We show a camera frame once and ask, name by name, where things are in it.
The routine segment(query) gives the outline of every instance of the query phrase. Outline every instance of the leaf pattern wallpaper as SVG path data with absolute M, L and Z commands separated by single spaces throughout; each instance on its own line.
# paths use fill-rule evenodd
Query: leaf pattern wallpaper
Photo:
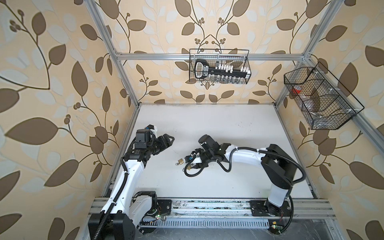
M 384 3 L 346 0 L 312 58 L 363 103 L 360 114 L 384 135 L 383 53 Z M 384 239 L 383 156 L 352 121 L 339 130 L 314 131 L 290 96 L 279 109 L 310 178 L 320 197 L 329 199 L 345 235 Z
M 0 238 L 73 240 L 133 113 L 82 1 L 0 0 Z
M 142 103 L 273 103 L 283 88 L 284 73 L 293 68 L 292 61 L 250 61 L 252 76 L 248 84 L 220 84 L 189 79 L 186 62 L 160 62 L 160 65 L 159 60 L 123 62 Z
M 302 53 L 330 1 L 96 0 L 117 51 Z

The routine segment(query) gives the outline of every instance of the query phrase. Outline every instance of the black cable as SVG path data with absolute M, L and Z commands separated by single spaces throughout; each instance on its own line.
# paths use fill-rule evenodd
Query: black cable
M 283 234 L 283 232 L 285 232 L 285 230 L 287 230 L 287 228 L 289 227 L 289 225 L 292 222 L 292 218 L 293 218 L 293 200 L 292 200 L 292 197 L 290 195 L 289 195 L 289 201 L 291 202 L 291 215 L 289 217 L 289 220 L 288 220 L 287 224 L 283 227 L 283 229 L 281 231 L 278 231 L 278 233 L 271 232 L 273 235 L 281 235 L 281 234 Z
M 132 149 L 133 143 L 135 142 L 135 140 L 136 140 L 136 137 L 132 140 L 131 144 L 129 145 L 129 149 Z M 125 184 L 127 183 L 128 169 L 127 169 L 127 166 L 125 166 L 125 161 L 124 161 L 123 157 L 120 158 L 120 163 L 121 163 L 121 166 L 124 170 L 124 179 L 123 179 L 122 184 L 119 188 L 119 191 L 117 192 L 115 198 L 113 199 L 113 202 L 109 205 L 107 212 L 104 214 L 103 218 L 101 219 L 101 221 L 100 221 L 100 223 L 99 223 L 99 225 L 95 231 L 95 235 L 93 236 L 93 240 L 99 239 L 101 230 L 105 226 L 105 224 L 109 218 L 109 214 L 111 213 L 113 207 L 116 205 L 116 202 L 119 199 L 121 192 L 124 190 Z

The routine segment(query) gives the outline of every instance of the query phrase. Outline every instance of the metal grate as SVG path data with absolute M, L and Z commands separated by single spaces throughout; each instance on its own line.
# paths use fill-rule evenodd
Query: metal grate
M 339 88 L 334 88 L 321 73 L 325 67 L 318 65 L 314 68 L 298 68 L 284 74 L 284 84 L 311 129 L 336 130 L 362 111 L 364 106 L 341 82 Z M 362 109 L 352 107 L 341 92 L 354 97 Z
M 181 218 L 157 220 L 156 222 L 146 223 L 140 227 L 162 227 L 162 228 L 269 228 L 268 219 L 198 219 Z
M 189 81 L 247 84 L 252 74 L 248 53 L 238 49 L 190 49 Z

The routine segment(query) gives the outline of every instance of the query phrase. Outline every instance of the brown leaf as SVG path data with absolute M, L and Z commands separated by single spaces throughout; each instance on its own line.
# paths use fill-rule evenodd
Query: brown leaf
M 325 180 L 327 180 L 328 182 L 330 182 L 332 184 L 335 184 L 335 181 L 333 180 L 331 172 L 329 171 L 329 169 L 324 164 L 320 165 L 320 172 L 323 175 L 323 177 L 325 178 Z
M 100 72 L 101 69 L 103 68 L 103 65 L 104 65 L 104 58 L 103 57 L 99 57 L 98 59 L 96 59 L 95 71 L 97 73 Z
M 112 61 L 109 58 L 107 59 L 107 67 L 109 74 L 112 76 Z
M 279 64 L 278 66 L 275 67 L 275 69 L 272 71 L 272 74 L 275 75 L 275 74 L 278 73 L 280 70 L 281 70 L 281 64 Z
M 351 7 L 356 5 L 356 0 L 344 0 L 344 4 Z
M 55 217 L 48 232 L 48 240 L 59 240 L 63 236 L 64 230 L 64 220 L 59 217 Z
M 375 67 L 384 65 L 384 50 L 371 46 L 365 47 L 365 57 Z
M 165 99 L 159 99 L 159 100 L 154 101 L 153 103 L 157 103 L 157 104 L 165 104 L 165 103 L 166 103 L 166 100 L 165 100 Z
M 134 19 L 128 22 L 128 28 L 132 31 L 141 31 L 145 28 L 146 21 L 140 19 Z
M 101 105 L 103 106 L 104 112 L 108 112 L 109 107 L 111 106 L 111 95 L 109 93 L 108 87 L 105 87 L 104 89 Z
M 10 88 L 0 89 L 0 113 L 13 107 L 20 99 L 19 92 Z
M 355 233 L 352 230 L 347 229 L 348 236 L 351 240 L 363 240 L 361 236 L 359 236 L 357 233 Z
M 319 93 L 317 92 L 316 88 L 312 89 L 312 94 L 310 97 L 310 100 L 306 100 L 304 102 L 305 106 L 309 111 L 320 111 L 320 106 L 321 106 L 321 100 L 319 97 Z
M 178 68 L 180 68 L 183 71 L 189 70 L 188 64 L 186 64 L 185 62 L 175 62 L 175 64 Z
M 89 137 L 89 145 L 95 154 L 100 154 L 104 150 L 104 144 L 97 137 Z
M 384 231 L 377 220 L 372 220 L 365 225 L 365 233 L 369 240 L 384 239 Z
M 284 98 L 283 104 L 284 104 L 284 107 L 287 108 L 287 106 L 288 106 L 288 98 L 287 97 Z
M 256 91 L 256 92 L 252 92 L 254 95 L 257 95 L 257 96 L 264 96 L 266 94 L 265 91 Z
M 234 90 L 225 91 L 221 94 L 221 98 L 229 98 L 234 94 Z
M 119 120 L 116 120 L 115 125 L 113 126 L 112 134 L 113 136 L 116 136 L 119 130 Z
M 313 33 L 316 31 L 316 28 L 317 28 L 317 24 L 313 25 L 310 37 L 312 37 Z
M 115 0 L 99 0 L 99 5 L 108 17 L 118 18 L 119 6 Z
M 266 86 L 266 81 L 264 80 L 257 80 L 257 83 L 262 86 Z
M 377 130 L 384 136 L 384 124 L 380 125 Z
M 180 91 L 180 94 L 185 97 L 185 98 L 193 98 L 192 96 L 192 93 L 188 92 L 188 91 Z
M 143 68 L 140 67 L 140 65 L 138 65 L 138 64 L 136 64 L 136 70 L 137 70 L 141 75 L 144 75 L 144 74 L 145 74 Z
M 81 5 L 83 3 L 83 0 L 73 0 L 73 3 L 76 5 Z
M 324 73 L 328 73 L 328 63 L 327 63 L 327 61 L 325 59 L 319 58 L 317 60 L 317 62 L 320 63 L 319 64 L 320 69 L 323 70 Z
M 51 50 L 49 50 L 49 53 L 48 53 L 49 60 L 53 65 L 59 65 L 60 63 L 63 62 L 65 58 L 65 53 L 66 53 L 65 44 L 53 47 L 51 48 Z
M 0 234 L 7 231 L 10 227 L 12 227 L 19 219 L 21 218 L 21 214 L 8 214 L 0 217 Z
M 362 183 L 384 190 L 384 178 L 370 166 L 362 162 L 351 162 L 349 168 L 353 175 Z
M 313 134 L 313 143 L 320 145 L 328 138 L 329 130 L 316 130 Z
M 277 27 L 283 31 L 292 30 L 296 26 L 296 22 L 290 18 L 277 20 L 276 24 Z
M 112 38 L 112 31 L 111 31 L 111 27 L 109 25 L 106 25 L 105 26 L 107 28 L 107 31 L 109 33 L 109 36 Z
M 271 54 L 285 54 L 285 51 L 284 50 L 279 50 L 279 51 L 275 51 Z
M 336 138 L 327 138 L 319 145 L 319 153 L 328 156 L 333 153 L 336 147 Z
M 204 101 L 204 99 L 205 99 L 205 95 L 204 94 L 198 95 L 196 97 L 196 102 L 201 103 L 202 101 Z
M 157 96 L 157 95 L 160 95 L 161 92 L 158 92 L 158 91 L 149 91 L 148 94 L 151 95 L 151 96 Z
M 233 8 L 232 8 L 232 14 L 235 16 L 235 17 L 240 17 L 241 15 L 243 15 L 245 13 L 245 11 L 248 9 L 249 7 L 249 3 L 251 2 L 251 0 L 238 0 L 234 5 L 233 5 Z
M 213 103 L 217 102 L 217 96 L 216 96 L 216 95 L 211 95 L 211 94 L 209 94 L 209 95 L 208 95 L 208 98 L 209 98 L 209 100 L 210 100 L 211 102 L 213 102 Z
M 230 65 L 232 65 L 233 68 L 239 68 L 241 66 L 241 64 L 243 64 L 242 61 L 235 61 L 235 62 L 230 63 Z
M 101 162 L 99 162 L 95 169 L 93 170 L 93 173 L 92 173 L 92 176 L 91 176 L 91 180 L 89 182 L 93 182 L 96 180 L 96 178 L 100 175 L 100 172 L 101 172 L 101 169 L 103 168 L 103 165 L 101 164 Z
M 301 121 L 299 123 L 299 130 L 303 137 L 307 136 L 307 128 L 304 126 L 304 124 Z
M 80 227 L 76 227 L 75 229 L 73 229 L 70 233 L 68 233 L 64 240 L 75 240 L 79 229 Z
M 259 104 L 260 102 L 257 100 L 249 99 L 248 104 Z
M 44 186 L 57 187 L 68 181 L 79 167 L 79 162 L 71 159 L 60 165 L 48 178 Z
M 81 30 L 83 31 L 83 34 L 89 38 L 90 40 L 97 40 L 97 33 L 96 30 L 89 24 L 83 24 L 80 26 Z
M 20 171 L 10 173 L 0 179 L 0 201 L 14 188 L 20 178 Z
M 326 4 L 327 0 L 310 0 L 305 10 L 305 15 L 308 18 L 315 17 L 323 10 Z
M 183 36 L 191 35 L 194 32 L 194 30 L 195 30 L 194 23 L 186 23 L 183 27 L 183 30 L 181 30 L 181 35 Z
M 108 141 L 108 132 L 104 127 L 98 126 L 95 127 L 96 137 L 102 142 L 106 143 Z
M 158 83 L 157 80 L 150 81 L 148 85 L 155 86 Z
M 236 23 L 228 23 L 227 31 L 229 34 L 231 34 L 233 36 L 240 35 L 240 29 Z
M 188 83 L 188 84 L 195 84 L 195 83 L 196 83 L 196 79 L 191 78 L 191 79 L 187 80 L 185 83 Z
M 186 0 L 175 0 L 175 6 L 181 16 L 188 17 L 191 15 L 191 5 Z
M 125 90 L 125 88 L 123 88 L 123 89 L 120 90 L 120 95 L 121 95 L 123 98 L 126 98 L 126 97 L 127 97 L 127 91 Z
M 88 80 L 79 62 L 74 64 L 71 78 L 74 89 L 80 96 L 83 97 L 88 90 Z
M 47 25 L 45 22 L 45 18 L 41 12 L 36 13 L 32 18 L 32 29 L 35 32 L 36 35 L 41 35 Z
M 57 126 L 48 119 L 30 118 L 11 128 L 5 136 L 18 142 L 41 145 L 50 141 L 57 131 Z
M 352 63 L 349 63 L 340 76 L 337 87 L 346 95 L 349 96 L 358 85 L 359 75 Z
M 329 32 L 325 36 L 325 40 L 327 40 L 328 42 L 336 41 L 337 39 L 341 38 L 341 36 L 345 33 L 346 30 L 346 26 L 334 26 L 333 28 L 331 28 L 331 30 L 329 30 Z

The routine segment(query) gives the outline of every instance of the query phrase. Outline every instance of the enclosure wall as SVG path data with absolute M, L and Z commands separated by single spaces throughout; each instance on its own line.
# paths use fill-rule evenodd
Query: enclosure wall
M 131 119 L 82 2 L 0 1 L 0 239 L 81 235 Z
M 360 114 L 382 134 L 383 9 L 382 1 L 345 1 L 312 55 L 357 96 L 366 107 Z M 329 199 L 346 236 L 384 238 L 383 156 L 352 121 L 336 131 L 309 131 L 289 96 L 279 111 L 319 196 Z

